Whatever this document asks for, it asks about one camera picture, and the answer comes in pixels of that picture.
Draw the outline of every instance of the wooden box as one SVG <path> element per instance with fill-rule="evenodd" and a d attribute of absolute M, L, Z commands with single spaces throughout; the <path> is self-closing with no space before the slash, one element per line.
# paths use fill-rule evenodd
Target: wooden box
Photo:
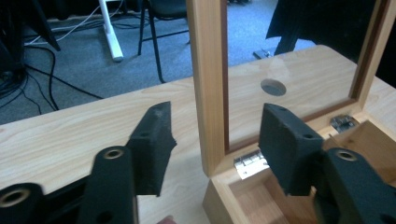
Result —
<path fill-rule="evenodd" d="M 204 208 L 212 223 L 316 223 L 312 197 L 286 197 L 270 169 L 242 180 L 233 167 L 234 159 L 258 149 L 263 103 L 285 106 L 301 117 L 326 139 L 324 149 L 358 151 L 396 187 L 396 135 L 362 110 L 396 1 L 376 1 L 357 65 L 317 46 L 251 63 L 248 69 L 236 66 L 229 76 L 226 1 L 187 2 L 202 162 L 210 177 Z M 247 70 L 233 74 L 238 69 Z M 262 88 L 286 93 L 274 96 Z M 330 126 L 338 115 L 349 115 L 358 125 L 338 134 Z"/>

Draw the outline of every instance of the black mechanical part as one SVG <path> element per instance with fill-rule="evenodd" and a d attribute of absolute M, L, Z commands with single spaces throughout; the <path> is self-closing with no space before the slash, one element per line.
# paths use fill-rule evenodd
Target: black mechanical part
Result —
<path fill-rule="evenodd" d="M 136 195 L 160 195 L 175 146 L 170 102 L 152 106 L 126 147 L 96 155 L 90 175 L 48 195 L 31 183 L 1 189 L 0 223 L 138 223 Z"/>
<path fill-rule="evenodd" d="M 321 154 L 323 139 L 288 109 L 265 104 L 259 148 L 289 195 L 309 195 L 312 161 Z"/>
<path fill-rule="evenodd" d="M 318 223 L 396 223 L 396 189 L 359 153 L 321 150 L 321 141 L 289 110 L 264 105 L 260 148 L 286 194 L 315 187 Z"/>

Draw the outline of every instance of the wooden lid frame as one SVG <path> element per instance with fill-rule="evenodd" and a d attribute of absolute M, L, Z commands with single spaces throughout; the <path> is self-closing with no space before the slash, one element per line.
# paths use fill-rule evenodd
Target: wooden lid frame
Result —
<path fill-rule="evenodd" d="M 227 1 L 187 0 L 191 57 L 204 172 L 212 176 L 230 151 Z M 349 100 L 304 118 L 321 129 L 332 117 L 362 110 L 395 21 L 396 0 L 377 0 Z"/>

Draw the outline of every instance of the table surface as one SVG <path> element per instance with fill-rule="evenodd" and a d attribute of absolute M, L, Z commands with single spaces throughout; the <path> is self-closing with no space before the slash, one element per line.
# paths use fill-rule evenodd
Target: table surface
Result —
<path fill-rule="evenodd" d="M 332 54 L 328 49 L 321 50 L 323 54 Z M 279 60 L 287 63 L 296 55 L 299 53 L 230 68 L 230 79 L 252 67 L 267 71 L 268 67 L 261 64 Z M 303 62 L 307 53 L 300 55 L 303 56 L 298 60 Z M 273 72 L 285 72 L 279 69 Z M 230 92 L 235 88 L 230 85 Z M 147 109 L 164 101 L 172 103 L 172 129 L 177 146 L 167 167 L 162 196 L 139 196 L 140 222 L 156 223 L 173 215 L 177 223 L 209 223 L 202 207 L 208 178 L 201 164 L 192 78 L 0 126 L 0 189 L 35 182 L 49 193 L 88 175 L 98 151 L 124 145 Z M 375 78 L 364 109 L 396 133 L 395 107 L 396 90 Z"/>

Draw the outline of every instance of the chair seat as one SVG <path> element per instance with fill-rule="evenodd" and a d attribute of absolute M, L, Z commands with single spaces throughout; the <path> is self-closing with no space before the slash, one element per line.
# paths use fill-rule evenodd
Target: chair seat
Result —
<path fill-rule="evenodd" d="M 150 0 L 152 11 L 159 19 L 186 18 L 186 0 Z"/>

